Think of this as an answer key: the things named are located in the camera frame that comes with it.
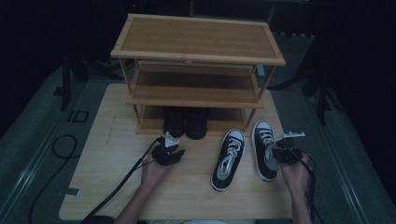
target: forearm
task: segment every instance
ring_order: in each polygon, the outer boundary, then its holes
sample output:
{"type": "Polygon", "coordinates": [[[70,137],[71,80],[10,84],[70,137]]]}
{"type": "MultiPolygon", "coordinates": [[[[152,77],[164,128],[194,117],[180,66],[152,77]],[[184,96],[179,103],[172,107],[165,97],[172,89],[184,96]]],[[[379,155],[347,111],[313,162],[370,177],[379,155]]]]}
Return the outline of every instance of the forearm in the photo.
{"type": "Polygon", "coordinates": [[[134,197],[116,218],[114,224],[135,224],[150,193],[150,188],[139,187],[134,193],[134,197]]]}
{"type": "Polygon", "coordinates": [[[291,215],[294,224],[311,224],[311,215],[308,208],[308,201],[303,193],[292,193],[291,195],[291,215]]]}

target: sneaker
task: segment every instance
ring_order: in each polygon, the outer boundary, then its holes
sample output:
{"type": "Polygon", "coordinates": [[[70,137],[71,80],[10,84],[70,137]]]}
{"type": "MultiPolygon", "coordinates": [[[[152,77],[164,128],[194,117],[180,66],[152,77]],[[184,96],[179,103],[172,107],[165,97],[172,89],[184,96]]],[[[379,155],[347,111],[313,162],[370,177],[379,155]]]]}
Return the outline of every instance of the sneaker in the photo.
{"type": "Polygon", "coordinates": [[[244,134],[237,129],[227,132],[222,140],[219,160],[211,179],[213,189],[222,192],[230,187],[244,153],[244,134]]]}
{"type": "Polygon", "coordinates": [[[187,112],[186,135],[193,140],[205,137],[207,130],[207,108],[190,107],[187,112]]]}
{"type": "Polygon", "coordinates": [[[266,182],[275,179],[279,166],[273,155],[276,146],[271,125],[265,121],[257,122],[252,130],[251,145],[256,156],[256,166],[259,177],[266,182]]]}
{"type": "Polygon", "coordinates": [[[166,106],[163,112],[163,133],[169,132],[174,138],[183,135],[184,108],[180,106],[166,106]]]}

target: black and white sneaker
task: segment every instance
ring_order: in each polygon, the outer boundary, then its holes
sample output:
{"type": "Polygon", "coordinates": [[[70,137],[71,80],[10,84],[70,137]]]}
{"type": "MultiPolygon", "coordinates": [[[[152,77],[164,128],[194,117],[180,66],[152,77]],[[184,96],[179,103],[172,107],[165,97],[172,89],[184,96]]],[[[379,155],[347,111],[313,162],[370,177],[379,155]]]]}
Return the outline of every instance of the black and white sneaker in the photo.
{"type": "Polygon", "coordinates": [[[245,135],[237,129],[231,129],[224,136],[219,160],[211,179],[213,189],[222,192],[230,187],[236,168],[245,153],[245,145],[245,135]]]}
{"type": "Polygon", "coordinates": [[[271,124],[265,121],[257,122],[251,133],[251,145],[256,155],[256,166],[259,177],[266,182],[275,179],[279,166],[273,155],[276,146],[271,124]]]}

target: black shoe on shelf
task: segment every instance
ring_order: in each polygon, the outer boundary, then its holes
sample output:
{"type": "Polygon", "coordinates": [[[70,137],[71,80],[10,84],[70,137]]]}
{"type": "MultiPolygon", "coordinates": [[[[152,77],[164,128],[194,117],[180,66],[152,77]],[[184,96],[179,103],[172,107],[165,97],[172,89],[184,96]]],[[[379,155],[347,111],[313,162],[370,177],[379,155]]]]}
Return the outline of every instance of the black shoe on shelf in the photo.
{"type": "Polygon", "coordinates": [[[208,108],[190,107],[187,112],[186,135],[193,140],[205,137],[208,108]]]}
{"type": "Polygon", "coordinates": [[[279,166],[273,155],[276,146],[271,124],[266,121],[257,122],[251,132],[251,145],[256,156],[259,177],[265,182],[275,179],[279,166]]]}
{"type": "Polygon", "coordinates": [[[211,179],[213,189],[222,192],[230,187],[236,168],[245,153],[245,145],[245,136],[237,129],[231,129],[224,136],[219,160],[211,179]]]}
{"type": "Polygon", "coordinates": [[[169,132],[175,138],[183,135],[184,107],[166,106],[163,112],[163,133],[169,132]]]}

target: gray floor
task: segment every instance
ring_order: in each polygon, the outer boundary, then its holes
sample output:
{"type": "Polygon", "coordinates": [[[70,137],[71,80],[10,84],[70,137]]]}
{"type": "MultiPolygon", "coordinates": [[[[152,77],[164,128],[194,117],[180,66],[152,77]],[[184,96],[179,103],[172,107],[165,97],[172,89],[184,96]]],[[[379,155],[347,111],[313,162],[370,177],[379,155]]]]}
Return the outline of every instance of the gray floor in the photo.
{"type": "MultiPolygon", "coordinates": [[[[276,41],[287,66],[276,70],[271,85],[294,75],[312,39],[277,36],[276,41]]],[[[73,100],[68,109],[61,112],[61,98],[52,95],[61,85],[60,72],[49,76],[0,141],[0,223],[29,223],[36,195],[65,161],[51,151],[54,139],[73,134],[78,142],[74,155],[78,155],[106,86],[118,82],[99,75],[92,75],[88,83],[73,81],[73,100]],[[69,121],[73,111],[88,112],[86,122],[69,121]]],[[[317,163],[315,204],[324,223],[396,223],[395,207],[347,115],[330,104],[332,110],[325,114],[327,125],[322,126],[315,114],[317,98],[303,97],[303,85],[301,81],[282,91],[272,91],[272,94],[284,130],[306,133],[305,138],[296,139],[295,143],[309,152],[317,163]]],[[[66,137],[54,147],[66,156],[73,150],[73,141],[66,137]]],[[[70,160],[46,187],[33,210],[32,223],[79,223],[62,221],[58,217],[77,162],[78,159],[70,160]]],[[[290,222],[281,219],[261,220],[261,223],[290,222]]]]}

